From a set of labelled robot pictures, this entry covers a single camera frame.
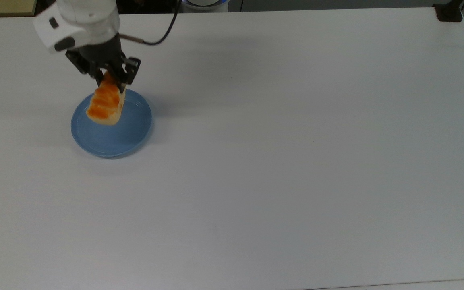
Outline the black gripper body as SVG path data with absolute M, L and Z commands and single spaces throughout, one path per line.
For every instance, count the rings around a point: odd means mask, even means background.
M 120 75 L 127 75 L 128 85 L 131 85 L 141 61 L 138 58 L 128 58 L 123 53 L 120 36 L 116 34 L 104 43 L 69 49 L 66 57 L 81 74 L 88 74 L 92 79 L 95 72 L 108 72 L 116 85 Z

